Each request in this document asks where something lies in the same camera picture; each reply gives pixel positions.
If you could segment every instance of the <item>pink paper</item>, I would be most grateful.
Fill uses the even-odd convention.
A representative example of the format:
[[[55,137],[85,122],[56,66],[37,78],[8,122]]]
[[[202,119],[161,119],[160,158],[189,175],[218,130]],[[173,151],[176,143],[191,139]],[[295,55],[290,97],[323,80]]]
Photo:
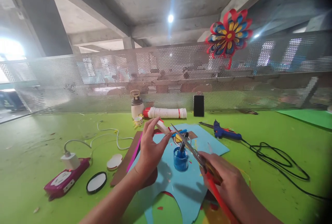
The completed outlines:
[[[140,145],[140,143],[141,143],[142,135],[143,135],[143,132],[142,132],[142,134],[141,134],[141,136],[140,136],[140,138],[139,138],[139,140],[138,140],[138,143],[137,143],[137,146],[136,146],[135,152],[134,152],[134,154],[132,155],[131,160],[130,160],[130,162],[129,162],[129,165],[128,165],[128,167],[127,167],[127,171],[126,171],[127,173],[128,173],[128,171],[129,171],[130,167],[132,166],[132,163],[135,161],[136,154],[137,154],[137,151],[138,151],[138,147],[139,147],[139,145]]]

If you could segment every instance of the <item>power adapter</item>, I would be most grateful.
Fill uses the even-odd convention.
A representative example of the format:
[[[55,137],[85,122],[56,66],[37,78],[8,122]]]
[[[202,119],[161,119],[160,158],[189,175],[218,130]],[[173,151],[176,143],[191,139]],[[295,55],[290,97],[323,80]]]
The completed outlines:
[[[81,164],[80,160],[77,158],[75,153],[70,153],[70,152],[69,154],[66,153],[61,157],[61,160],[65,164],[67,170],[75,170]]]

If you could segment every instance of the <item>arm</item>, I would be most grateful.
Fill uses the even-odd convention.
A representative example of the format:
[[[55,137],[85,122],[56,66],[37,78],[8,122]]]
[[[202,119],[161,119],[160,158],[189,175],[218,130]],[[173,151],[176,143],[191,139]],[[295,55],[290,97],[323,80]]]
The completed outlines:
[[[154,128],[159,119],[150,119],[144,125],[140,158],[135,167],[84,217],[81,224],[118,223],[135,193],[141,189],[143,183],[157,167],[173,134],[167,134],[159,144],[153,142]]]
[[[132,169],[81,221],[81,224],[117,223],[146,177]]]
[[[222,199],[242,224],[282,224],[271,214],[250,190],[241,172],[232,164],[216,154],[201,152],[219,173],[223,182],[216,185]],[[202,171],[204,184],[210,190],[206,175]]]

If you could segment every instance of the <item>perforated metal panel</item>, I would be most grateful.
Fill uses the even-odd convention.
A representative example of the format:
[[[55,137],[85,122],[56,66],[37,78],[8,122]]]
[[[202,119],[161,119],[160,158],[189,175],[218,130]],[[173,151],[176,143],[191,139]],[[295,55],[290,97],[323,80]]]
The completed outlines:
[[[332,71],[331,32],[251,41],[233,57],[212,59],[204,43],[0,62],[32,112],[130,111],[131,90],[145,106],[205,110],[299,108]],[[315,97],[331,102],[331,89]]]

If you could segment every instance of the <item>red scissors handle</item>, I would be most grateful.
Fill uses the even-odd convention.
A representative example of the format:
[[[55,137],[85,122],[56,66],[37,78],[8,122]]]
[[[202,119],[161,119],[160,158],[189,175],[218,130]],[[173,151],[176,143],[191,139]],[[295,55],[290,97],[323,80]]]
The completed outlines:
[[[206,173],[206,177],[207,177],[207,181],[209,182],[209,185],[212,189],[212,193],[214,194],[214,196],[215,196],[217,202],[219,203],[220,207],[222,208],[222,210],[227,215],[228,219],[231,221],[231,224],[239,224],[238,220],[235,218],[233,213],[229,210],[229,208],[227,207],[227,205],[225,204],[225,202],[221,198],[221,195],[218,192],[217,187],[215,186],[214,177],[211,175],[210,172]]]

